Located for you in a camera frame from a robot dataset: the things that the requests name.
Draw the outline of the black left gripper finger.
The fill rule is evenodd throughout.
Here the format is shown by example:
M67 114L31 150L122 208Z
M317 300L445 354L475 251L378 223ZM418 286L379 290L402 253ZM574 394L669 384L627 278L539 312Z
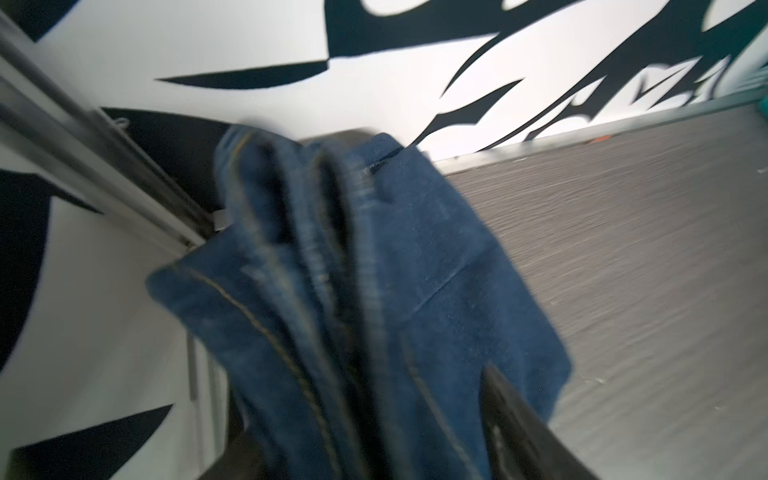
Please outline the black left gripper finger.
M492 364L481 374L480 408L494 479L597 479Z

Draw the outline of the dark navy garment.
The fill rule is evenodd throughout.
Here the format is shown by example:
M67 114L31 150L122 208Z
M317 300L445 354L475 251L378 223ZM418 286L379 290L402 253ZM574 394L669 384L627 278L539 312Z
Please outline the dark navy garment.
M489 478L490 365L550 419L566 348L418 149L234 125L214 172L229 225L146 285L224 368L267 478Z

